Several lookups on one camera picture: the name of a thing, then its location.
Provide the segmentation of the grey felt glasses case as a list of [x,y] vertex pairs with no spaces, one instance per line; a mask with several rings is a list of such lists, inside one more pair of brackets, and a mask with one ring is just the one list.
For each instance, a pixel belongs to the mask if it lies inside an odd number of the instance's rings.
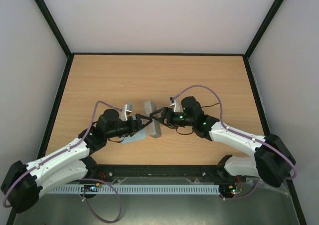
[[[145,115],[150,117],[150,114],[157,111],[156,104],[152,101],[144,102]],[[154,139],[161,137],[160,123],[156,119],[152,119],[152,122],[147,126],[148,135]]]

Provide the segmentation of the light blue cleaning cloth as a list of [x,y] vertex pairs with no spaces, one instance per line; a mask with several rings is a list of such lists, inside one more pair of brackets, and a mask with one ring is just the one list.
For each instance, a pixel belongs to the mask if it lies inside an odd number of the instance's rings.
[[143,129],[143,130],[140,130],[139,132],[137,132],[133,136],[125,137],[124,140],[122,141],[122,144],[128,144],[128,143],[136,142],[139,140],[143,140],[146,137],[147,137],[147,131],[146,131],[146,129]]

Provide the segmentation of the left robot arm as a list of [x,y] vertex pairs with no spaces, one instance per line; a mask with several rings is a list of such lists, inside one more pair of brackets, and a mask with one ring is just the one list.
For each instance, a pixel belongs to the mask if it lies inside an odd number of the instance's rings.
[[52,189],[85,178],[96,166],[91,155],[105,147],[108,139],[131,137],[151,122],[151,118],[141,114],[121,120],[117,110],[105,110],[64,147],[26,164],[13,163],[0,187],[3,206],[22,213]]

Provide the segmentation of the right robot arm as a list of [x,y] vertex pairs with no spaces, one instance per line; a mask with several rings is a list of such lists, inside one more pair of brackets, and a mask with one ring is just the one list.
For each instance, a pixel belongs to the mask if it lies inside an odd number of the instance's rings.
[[229,145],[247,155],[227,158],[217,169],[221,180],[228,181],[237,175],[259,177],[278,188],[288,179],[296,161],[279,136],[258,136],[223,124],[220,119],[205,114],[193,96],[185,97],[181,106],[182,111],[177,111],[174,101],[171,108],[162,107],[150,113],[150,117],[170,129],[191,127],[198,137]]

